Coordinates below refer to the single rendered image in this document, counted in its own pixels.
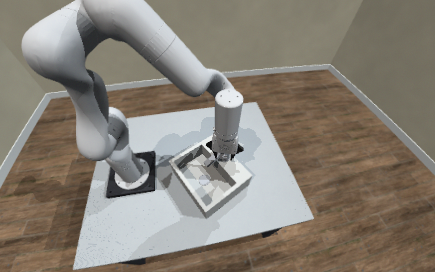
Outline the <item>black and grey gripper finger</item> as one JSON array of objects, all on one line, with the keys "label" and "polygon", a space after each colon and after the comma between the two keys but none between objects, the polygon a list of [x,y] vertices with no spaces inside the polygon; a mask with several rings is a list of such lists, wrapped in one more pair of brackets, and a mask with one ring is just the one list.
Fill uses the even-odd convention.
[{"label": "black and grey gripper finger", "polygon": [[[237,149],[236,154],[238,154],[239,152],[243,152],[243,151],[244,151],[244,148],[238,144],[238,149]],[[232,161],[232,158],[234,158],[234,156],[235,156],[235,154],[231,154],[231,158],[230,158],[231,161]]]},{"label": "black and grey gripper finger", "polygon": [[[211,145],[211,146],[210,146],[210,145]],[[207,142],[207,143],[206,143],[206,146],[207,146],[210,150],[212,150],[212,140],[209,141],[209,142]],[[213,153],[214,153],[215,158],[217,158],[217,154],[218,154],[218,152],[214,152],[214,151],[213,151]]]}]

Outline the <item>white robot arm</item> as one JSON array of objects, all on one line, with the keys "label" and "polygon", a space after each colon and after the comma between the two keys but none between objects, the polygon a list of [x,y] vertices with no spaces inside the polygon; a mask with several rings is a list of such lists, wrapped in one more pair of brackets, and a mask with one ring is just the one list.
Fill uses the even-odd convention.
[{"label": "white robot arm", "polygon": [[205,68],[144,0],[75,0],[33,25],[22,38],[22,53],[37,74],[65,87],[76,110],[79,152],[105,160],[119,187],[140,187],[150,168],[129,147],[126,117],[109,107],[104,81],[85,68],[88,54],[108,38],[130,45],[186,95],[209,92],[216,136],[237,136],[243,96],[222,73]]}]

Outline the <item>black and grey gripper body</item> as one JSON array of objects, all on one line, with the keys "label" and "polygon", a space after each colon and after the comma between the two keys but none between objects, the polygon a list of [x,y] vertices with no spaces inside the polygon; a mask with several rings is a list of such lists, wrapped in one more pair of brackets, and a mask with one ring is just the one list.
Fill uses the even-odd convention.
[{"label": "black and grey gripper body", "polygon": [[231,140],[223,140],[216,136],[215,131],[212,137],[212,151],[225,154],[236,154],[238,148],[238,134]]}]

